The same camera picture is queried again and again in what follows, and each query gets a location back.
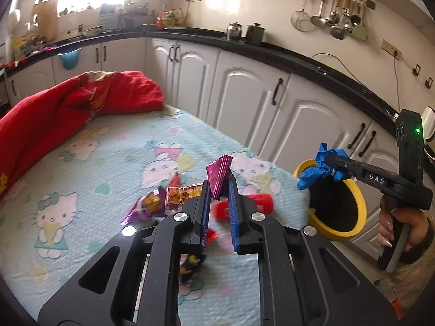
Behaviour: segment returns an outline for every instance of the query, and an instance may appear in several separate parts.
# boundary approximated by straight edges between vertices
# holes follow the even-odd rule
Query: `purple candy wrapper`
[[[147,220],[150,217],[166,217],[164,213],[166,190],[162,187],[151,191],[136,201],[121,225],[129,225]]]
[[[223,195],[223,183],[231,175],[230,165],[232,161],[233,157],[224,154],[206,167],[212,198],[220,199]]]

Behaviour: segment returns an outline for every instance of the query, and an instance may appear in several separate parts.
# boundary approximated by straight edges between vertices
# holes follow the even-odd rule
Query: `strainer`
[[[314,25],[311,23],[310,15],[305,12],[307,1],[308,0],[305,0],[303,9],[301,11],[295,11],[290,18],[291,25],[301,32],[307,32],[314,28]]]

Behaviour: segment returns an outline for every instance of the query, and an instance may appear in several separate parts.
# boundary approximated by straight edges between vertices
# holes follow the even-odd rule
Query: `yellow bucket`
[[[314,159],[306,160],[293,175],[299,177],[304,170],[316,165]],[[308,222],[325,237],[343,241],[362,231],[367,219],[367,208],[361,190],[352,179],[335,183],[329,176],[317,181],[309,190]]]

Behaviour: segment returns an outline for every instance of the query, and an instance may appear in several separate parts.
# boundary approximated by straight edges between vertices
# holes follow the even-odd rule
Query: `black countertop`
[[[392,136],[395,136],[394,115],[397,111],[368,88],[343,73],[312,58],[276,45],[262,43],[262,46],[255,46],[247,44],[243,40],[228,41],[224,33],[206,29],[156,30],[149,27],[148,30],[144,31],[114,31],[93,38],[74,38],[56,43],[54,49],[29,57],[26,63],[20,64],[16,68],[6,69],[6,73],[7,76],[11,76],[29,65],[61,52],[111,40],[143,37],[173,39],[214,46],[258,60],[287,73],[295,73],[338,95],[372,118]],[[425,170],[435,182],[435,166],[426,156]]]

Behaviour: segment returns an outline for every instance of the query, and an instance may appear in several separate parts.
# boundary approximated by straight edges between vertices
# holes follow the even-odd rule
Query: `yellow rim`
[[[294,171],[293,175],[299,177],[301,173],[307,168],[316,166],[317,163],[314,159],[308,159],[302,162]],[[362,231],[365,225],[365,221],[367,220],[367,207],[365,205],[364,197],[359,189],[358,185],[352,179],[343,180],[343,183],[349,188],[353,197],[355,198],[356,207],[358,210],[358,219],[355,224],[355,227],[350,232],[339,232],[338,230],[332,229],[324,224],[321,220],[317,218],[317,216],[311,211],[308,211],[308,216],[312,224],[320,230],[320,232],[326,236],[336,239],[348,239],[353,236],[359,234]]]

